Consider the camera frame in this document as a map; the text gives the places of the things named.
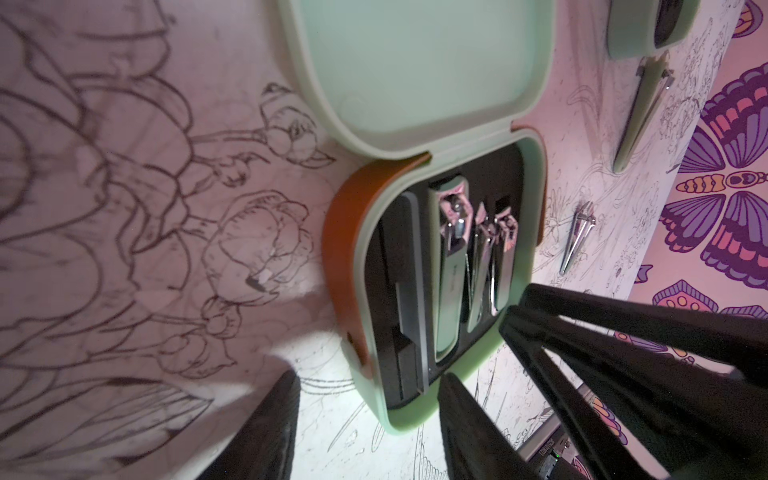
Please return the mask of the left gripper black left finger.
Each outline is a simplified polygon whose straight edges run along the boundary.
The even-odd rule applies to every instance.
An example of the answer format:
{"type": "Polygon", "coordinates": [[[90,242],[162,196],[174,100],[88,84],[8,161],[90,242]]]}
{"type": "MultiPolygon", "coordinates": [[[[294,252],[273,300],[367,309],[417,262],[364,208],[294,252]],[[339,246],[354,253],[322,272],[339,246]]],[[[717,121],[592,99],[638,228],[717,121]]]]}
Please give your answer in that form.
{"type": "Polygon", "coordinates": [[[201,479],[291,477],[300,405],[300,379],[284,372],[238,433],[199,475],[201,479]]]}

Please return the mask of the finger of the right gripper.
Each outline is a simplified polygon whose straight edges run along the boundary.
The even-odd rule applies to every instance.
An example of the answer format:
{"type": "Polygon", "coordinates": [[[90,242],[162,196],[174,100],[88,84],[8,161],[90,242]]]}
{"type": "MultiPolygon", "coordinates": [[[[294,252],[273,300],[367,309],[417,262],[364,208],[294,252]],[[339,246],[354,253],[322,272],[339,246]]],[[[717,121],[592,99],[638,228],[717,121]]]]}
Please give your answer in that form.
{"type": "Polygon", "coordinates": [[[597,479],[646,470],[558,367],[564,361],[674,479],[767,475],[767,324],[546,285],[506,309],[501,337],[597,479]]]}

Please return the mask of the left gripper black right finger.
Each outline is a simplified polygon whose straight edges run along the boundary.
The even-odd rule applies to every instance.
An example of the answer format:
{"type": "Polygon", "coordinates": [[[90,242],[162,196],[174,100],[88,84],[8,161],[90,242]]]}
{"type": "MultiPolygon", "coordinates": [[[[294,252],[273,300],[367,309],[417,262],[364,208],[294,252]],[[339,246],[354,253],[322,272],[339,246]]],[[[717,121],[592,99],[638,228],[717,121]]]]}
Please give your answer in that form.
{"type": "Polygon", "coordinates": [[[450,479],[537,477],[456,375],[441,377],[437,399],[450,479]]]}

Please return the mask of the slanted small nail clipper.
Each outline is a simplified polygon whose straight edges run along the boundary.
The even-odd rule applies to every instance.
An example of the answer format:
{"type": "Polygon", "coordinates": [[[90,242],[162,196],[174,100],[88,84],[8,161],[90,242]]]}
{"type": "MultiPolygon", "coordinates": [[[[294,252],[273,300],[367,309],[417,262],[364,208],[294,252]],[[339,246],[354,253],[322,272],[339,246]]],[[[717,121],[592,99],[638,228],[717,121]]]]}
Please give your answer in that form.
{"type": "Polygon", "coordinates": [[[491,312],[497,315],[509,302],[510,285],[514,272],[518,222],[507,207],[494,217],[496,240],[493,249],[491,277],[491,312]]]}

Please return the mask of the green case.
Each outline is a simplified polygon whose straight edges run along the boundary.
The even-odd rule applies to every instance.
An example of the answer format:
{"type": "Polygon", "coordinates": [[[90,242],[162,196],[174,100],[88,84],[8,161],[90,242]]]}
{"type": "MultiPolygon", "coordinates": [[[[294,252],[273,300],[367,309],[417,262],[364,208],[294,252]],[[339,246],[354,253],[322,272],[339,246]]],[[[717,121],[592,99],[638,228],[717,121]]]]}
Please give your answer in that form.
{"type": "Polygon", "coordinates": [[[441,376],[466,378],[500,346],[498,325],[530,283],[547,158],[519,125],[539,102],[555,50],[553,1],[282,1],[302,96],[329,135],[367,164],[339,188],[322,231],[322,262],[355,386],[388,432],[423,424],[441,376]],[[468,182],[469,234],[459,339],[434,359],[428,189],[468,182]],[[429,388],[417,391],[413,343],[400,331],[394,202],[418,199],[429,388]],[[480,202],[518,222],[509,302],[467,332],[474,219],[480,202]]]}
{"type": "Polygon", "coordinates": [[[607,27],[611,59],[655,56],[682,42],[691,31],[698,0],[613,0],[607,27]]]}

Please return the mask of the large green nail clipper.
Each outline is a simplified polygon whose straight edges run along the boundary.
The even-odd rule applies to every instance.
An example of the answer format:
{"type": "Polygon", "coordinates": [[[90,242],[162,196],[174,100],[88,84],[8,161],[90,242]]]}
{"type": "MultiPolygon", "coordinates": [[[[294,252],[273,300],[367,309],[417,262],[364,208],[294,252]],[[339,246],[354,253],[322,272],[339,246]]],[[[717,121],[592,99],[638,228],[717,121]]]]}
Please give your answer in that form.
{"type": "Polygon", "coordinates": [[[467,250],[474,215],[468,193],[468,182],[462,176],[428,189],[436,362],[444,361],[459,339],[467,250]]]}

